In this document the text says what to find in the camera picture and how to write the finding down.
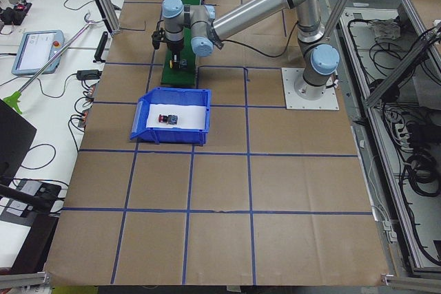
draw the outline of robotic arm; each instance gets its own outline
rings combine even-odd
[[[171,67],[180,68],[185,66],[180,58],[184,47],[183,28],[192,31],[195,55],[209,56],[214,45],[221,49],[222,41],[228,37],[283,9],[292,8],[297,9],[298,42],[307,62],[304,74],[295,83],[296,91],[303,98],[316,100],[340,60],[335,49],[320,43],[325,28],[318,0],[251,0],[218,19],[212,6],[188,6],[181,0],[164,0],[164,29],[153,34],[154,47],[159,48],[159,41],[166,42],[172,52]]]

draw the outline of blue plastic bin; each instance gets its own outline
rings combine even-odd
[[[157,87],[140,97],[130,139],[141,138],[159,143],[190,143],[203,145],[209,131],[209,112],[212,92],[210,90],[174,89]],[[147,127],[150,105],[195,105],[205,107],[204,129],[180,129],[177,127]]]

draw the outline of green conveyor belt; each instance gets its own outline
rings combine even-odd
[[[182,0],[185,5],[200,5],[201,0]],[[172,69],[170,68],[170,60],[172,53],[167,51],[165,56],[165,63],[163,69],[163,77],[161,84],[178,86],[178,87],[192,87],[196,84],[196,55],[192,51],[190,41],[192,40],[192,33],[190,29],[184,29],[185,45],[181,52],[181,59],[187,60],[187,68]]]

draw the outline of blue joint cap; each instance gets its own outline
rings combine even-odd
[[[184,4],[181,0],[164,0],[163,17],[171,19],[177,17],[184,10]]]
[[[205,37],[193,37],[192,49],[197,56],[209,56],[213,53],[213,43]]]
[[[317,46],[311,55],[312,67],[323,76],[329,76],[335,72],[339,62],[340,55],[338,51],[327,44]]]
[[[214,20],[216,18],[216,10],[214,9],[214,6],[211,5],[205,5],[205,8],[207,8],[208,11],[208,17],[211,20]]]

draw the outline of black monitor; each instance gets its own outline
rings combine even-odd
[[[0,100],[0,183],[9,186],[15,177],[37,129]]]

